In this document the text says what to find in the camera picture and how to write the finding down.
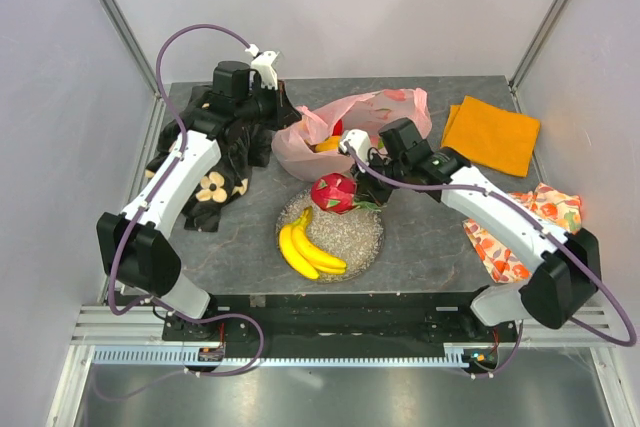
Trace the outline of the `pink plastic bag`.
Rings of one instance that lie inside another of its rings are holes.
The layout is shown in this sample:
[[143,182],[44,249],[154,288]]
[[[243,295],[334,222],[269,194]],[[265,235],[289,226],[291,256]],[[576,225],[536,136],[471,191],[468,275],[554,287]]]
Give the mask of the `pink plastic bag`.
[[379,131],[395,120],[408,118],[425,137],[432,128],[427,99],[421,88],[384,89],[334,100],[316,110],[301,106],[302,119],[274,135],[272,152],[286,172],[305,182],[326,174],[344,174],[353,161],[338,152],[342,134],[363,130],[371,145],[381,150]]

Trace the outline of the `red fake dragon fruit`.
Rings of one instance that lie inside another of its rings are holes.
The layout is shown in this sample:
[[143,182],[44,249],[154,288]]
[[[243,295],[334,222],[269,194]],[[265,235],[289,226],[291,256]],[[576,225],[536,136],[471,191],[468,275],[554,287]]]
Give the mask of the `red fake dragon fruit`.
[[311,187],[310,197],[322,211],[339,215],[357,209],[381,210],[375,202],[366,200],[364,195],[357,192],[357,184],[353,179],[339,173],[320,177]]

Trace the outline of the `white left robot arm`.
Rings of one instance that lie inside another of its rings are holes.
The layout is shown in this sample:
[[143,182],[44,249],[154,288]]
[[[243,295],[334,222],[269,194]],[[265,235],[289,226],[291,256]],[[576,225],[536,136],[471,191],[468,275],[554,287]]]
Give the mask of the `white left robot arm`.
[[209,310],[211,296],[185,276],[169,237],[190,197],[203,191],[204,177],[239,141],[300,120],[277,76],[277,58],[277,52],[264,51],[250,63],[220,62],[203,97],[161,135],[163,160],[145,188],[120,213],[105,212],[99,218],[110,303],[121,283],[144,292],[143,302],[157,300],[185,317],[185,329],[196,339],[216,335],[220,318]]

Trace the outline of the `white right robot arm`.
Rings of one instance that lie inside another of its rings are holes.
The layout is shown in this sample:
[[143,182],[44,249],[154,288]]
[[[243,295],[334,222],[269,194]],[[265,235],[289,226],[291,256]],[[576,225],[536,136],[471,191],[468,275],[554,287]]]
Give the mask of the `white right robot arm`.
[[587,229],[571,233],[526,209],[454,149],[432,149],[408,118],[379,134],[382,153],[363,130],[351,129],[340,141],[340,152],[356,163],[359,195],[384,204],[397,188],[426,193],[487,230],[530,272],[521,282],[476,292],[457,318],[465,338],[481,340],[494,326],[519,319],[559,329],[597,292],[599,244]]

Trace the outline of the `yellow fake banana bunch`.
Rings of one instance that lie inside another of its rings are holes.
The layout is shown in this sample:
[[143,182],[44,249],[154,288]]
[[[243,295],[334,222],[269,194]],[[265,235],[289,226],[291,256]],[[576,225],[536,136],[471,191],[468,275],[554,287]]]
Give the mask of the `yellow fake banana bunch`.
[[319,280],[321,274],[343,275],[347,264],[311,242],[306,229],[313,220],[313,209],[306,207],[293,222],[285,224],[278,234],[278,246],[285,261],[298,274]]

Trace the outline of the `yellow fake bell pepper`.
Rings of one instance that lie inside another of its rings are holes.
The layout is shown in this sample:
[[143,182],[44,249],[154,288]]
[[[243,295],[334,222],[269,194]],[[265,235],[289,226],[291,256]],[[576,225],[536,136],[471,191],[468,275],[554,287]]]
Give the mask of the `yellow fake bell pepper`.
[[313,151],[315,153],[337,151],[339,149],[340,141],[341,141],[341,137],[331,136],[326,140],[324,140],[323,142],[316,144],[313,147]]

